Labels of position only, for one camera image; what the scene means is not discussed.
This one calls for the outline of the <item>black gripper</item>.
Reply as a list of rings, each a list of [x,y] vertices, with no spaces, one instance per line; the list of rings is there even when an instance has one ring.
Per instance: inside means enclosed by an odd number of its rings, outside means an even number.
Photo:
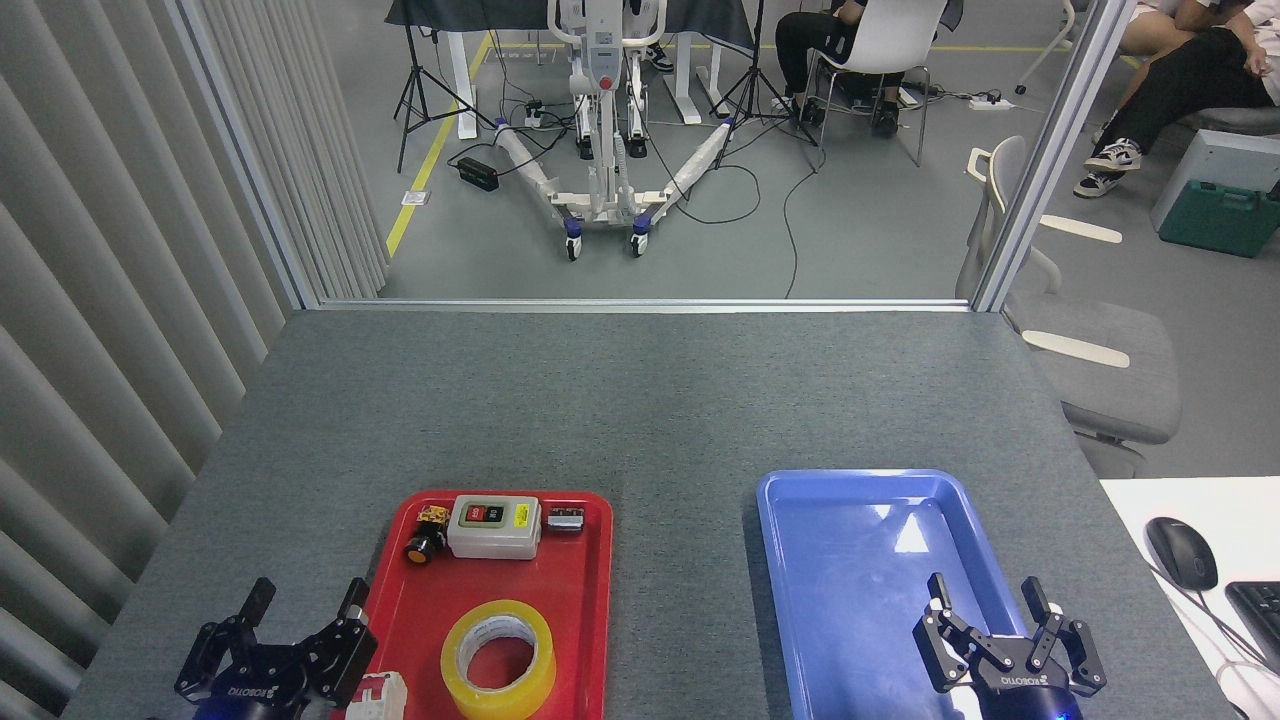
[[[1007,673],[995,639],[955,612],[943,574],[932,573],[927,588],[931,601],[911,635],[936,692],[970,687],[982,719],[1085,717],[1073,693],[1092,697],[1107,684],[1091,628],[1052,603],[1037,577],[1021,583],[1023,598],[1037,623],[1033,650],[1023,662],[1025,669],[1016,666]],[[1069,675],[1051,661],[1056,644],[1068,652]],[[977,659],[989,664],[974,664]]]
[[[369,583],[353,578],[335,618],[301,650],[248,653],[275,592],[260,577],[237,614],[197,630],[175,679],[175,692],[197,702],[196,719],[300,719],[315,700],[332,707],[351,702],[378,648],[364,611]],[[228,653],[234,662],[216,676]]]

